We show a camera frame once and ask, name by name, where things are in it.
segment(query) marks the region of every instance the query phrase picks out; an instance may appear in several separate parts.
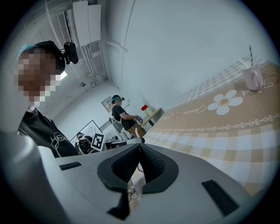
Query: light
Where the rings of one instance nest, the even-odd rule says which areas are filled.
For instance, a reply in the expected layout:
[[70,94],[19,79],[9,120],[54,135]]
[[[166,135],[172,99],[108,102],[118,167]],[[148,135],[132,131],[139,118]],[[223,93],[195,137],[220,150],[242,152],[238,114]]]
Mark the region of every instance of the light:
[[66,77],[67,73],[64,71],[62,72],[62,74],[60,75],[60,80],[62,80],[64,77]]

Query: flower center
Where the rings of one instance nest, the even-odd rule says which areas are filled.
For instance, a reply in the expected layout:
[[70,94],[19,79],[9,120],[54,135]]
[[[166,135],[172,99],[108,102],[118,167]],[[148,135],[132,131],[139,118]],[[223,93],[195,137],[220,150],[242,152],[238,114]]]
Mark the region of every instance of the flower center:
[[226,104],[228,104],[228,99],[222,99],[222,100],[220,101],[220,105],[221,105],[221,106],[225,106]]

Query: red object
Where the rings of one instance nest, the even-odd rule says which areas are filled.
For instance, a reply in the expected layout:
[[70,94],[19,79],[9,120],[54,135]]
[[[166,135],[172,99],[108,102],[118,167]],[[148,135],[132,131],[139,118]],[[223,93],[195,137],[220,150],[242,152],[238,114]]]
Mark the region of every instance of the red object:
[[147,105],[144,105],[142,108],[141,108],[141,110],[146,110],[148,108],[148,106]]

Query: mug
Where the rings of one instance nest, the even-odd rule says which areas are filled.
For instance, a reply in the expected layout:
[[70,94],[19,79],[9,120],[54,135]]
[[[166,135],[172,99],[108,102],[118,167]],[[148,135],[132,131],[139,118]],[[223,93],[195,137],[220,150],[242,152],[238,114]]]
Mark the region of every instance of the mug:
[[249,90],[258,91],[264,86],[263,76],[258,64],[255,64],[253,67],[241,70],[246,86]]

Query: flower petal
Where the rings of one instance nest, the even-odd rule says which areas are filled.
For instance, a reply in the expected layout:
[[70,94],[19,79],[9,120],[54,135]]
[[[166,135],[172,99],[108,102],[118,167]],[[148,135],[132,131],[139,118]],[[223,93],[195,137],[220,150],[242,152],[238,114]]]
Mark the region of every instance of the flower petal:
[[243,98],[242,97],[233,97],[232,99],[229,100],[228,105],[230,106],[238,106],[243,102]]
[[224,114],[227,114],[229,112],[229,106],[228,105],[225,105],[223,107],[219,107],[217,109],[217,114],[218,115],[224,115]]
[[217,103],[211,103],[208,105],[208,110],[215,110],[219,107]]
[[224,95],[218,94],[217,96],[214,97],[214,101],[215,101],[215,102],[219,102],[219,101],[222,100],[223,98],[224,98]]
[[233,90],[230,90],[224,97],[231,99],[236,95],[236,93],[237,93],[237,91],[235,89],[233,89]]

